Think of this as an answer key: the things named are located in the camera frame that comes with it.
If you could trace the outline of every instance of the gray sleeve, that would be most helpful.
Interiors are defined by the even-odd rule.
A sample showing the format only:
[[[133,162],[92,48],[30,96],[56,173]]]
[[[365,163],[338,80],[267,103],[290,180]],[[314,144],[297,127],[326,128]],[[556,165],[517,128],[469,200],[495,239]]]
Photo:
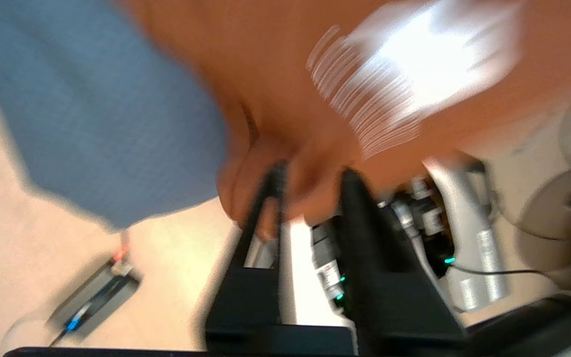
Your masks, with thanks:
[[[216,196],[215,101],[106,0],[0,0],[0,110],[30,181],[112,229]]]

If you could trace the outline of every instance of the beige floor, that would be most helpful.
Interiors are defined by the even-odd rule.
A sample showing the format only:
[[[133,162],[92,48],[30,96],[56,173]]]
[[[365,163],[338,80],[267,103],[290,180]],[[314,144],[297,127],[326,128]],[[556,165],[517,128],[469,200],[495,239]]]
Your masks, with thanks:
[[[540,130],[534,123],[522,124],[521,138],[535,134],[516,153],[521,138],[513,140],[518,144],[481,153],[490,158],[505,205],[514,215],[539,185],[566,169],[556,145],[556,118],[561,111],[559,106],[540,113],[540,117],[553,118]],[[104,233],[91,217],[33,192],[23,185],[23,179],[23,169],[0,122],[0,355],[16,346],[45,345],[53,332],[43,322],[68,289],[68,282],[80,274],[81,267],[110,254],[118,244],[118,237]],[[203,301],[209,274],[231,229],[217,199],[134,226],[133,259],[145,280],[138,293],[82,346],[200,348],[196,307]],[[506,265],[525,267],[514,229],[499,222],[498,234]],[[513,277],[512,297],[464,318],[477,321],[552,289],[554,285],[539,276]]]

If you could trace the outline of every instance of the person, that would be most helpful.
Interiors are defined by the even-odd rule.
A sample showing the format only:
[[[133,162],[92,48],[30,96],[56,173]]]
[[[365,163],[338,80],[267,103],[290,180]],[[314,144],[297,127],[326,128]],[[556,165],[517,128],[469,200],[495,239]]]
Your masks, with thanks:
[[[277,161],[288,161],[287,217],[315,224],[335,211],[343,167],[383,194],[424,158],[453,156],[571,91],[562,0],[115,4],[215,97],[227,124],[218,193],[238,222]]]

